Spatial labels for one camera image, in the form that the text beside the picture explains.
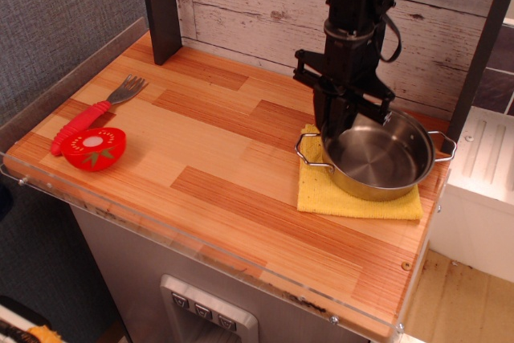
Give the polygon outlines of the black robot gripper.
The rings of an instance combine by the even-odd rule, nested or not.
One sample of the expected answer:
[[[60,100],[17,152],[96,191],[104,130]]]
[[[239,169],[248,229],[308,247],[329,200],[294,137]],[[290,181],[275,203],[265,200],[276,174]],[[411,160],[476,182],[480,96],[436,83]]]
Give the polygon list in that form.
[[[323,53],[296,51],[294,79],[313,90],[315,126],[325,137],[351,129],[359,114],[380,125],[390,121],[395,95],[377,77],[385,32],[377,25],[351,35],[327,25]]]

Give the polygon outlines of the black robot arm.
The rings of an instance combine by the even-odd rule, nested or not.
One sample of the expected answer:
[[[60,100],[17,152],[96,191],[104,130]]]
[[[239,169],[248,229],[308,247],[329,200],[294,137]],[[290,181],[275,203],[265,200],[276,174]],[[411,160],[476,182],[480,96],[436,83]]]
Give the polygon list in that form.
[[[313,90],[316,127],[328,138],[353,127],[357,116],[390,120],[394,92],[377,76],[385,32],[399,32],[388,10],[395,0],[327,0],[324,52],[298,50],[295,80]]]

